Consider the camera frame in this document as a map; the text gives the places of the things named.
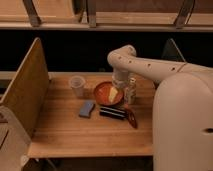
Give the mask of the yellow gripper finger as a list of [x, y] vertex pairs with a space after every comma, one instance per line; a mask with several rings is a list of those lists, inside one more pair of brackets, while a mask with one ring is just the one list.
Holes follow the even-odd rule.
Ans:
[[111, 87], [109, 91], [108, 100], [110, 102], [113, 102], [117, 94], [118, 94], [118, 90], [115, 87]]

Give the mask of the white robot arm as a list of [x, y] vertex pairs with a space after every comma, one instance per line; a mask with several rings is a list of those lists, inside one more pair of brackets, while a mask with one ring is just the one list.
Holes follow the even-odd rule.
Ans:
[[153, 101], [154, 171], [213, 171], [213, 68], [141, 58], [131, 45], [111, 51], [112, 80], [132, 73], [158, 85]]

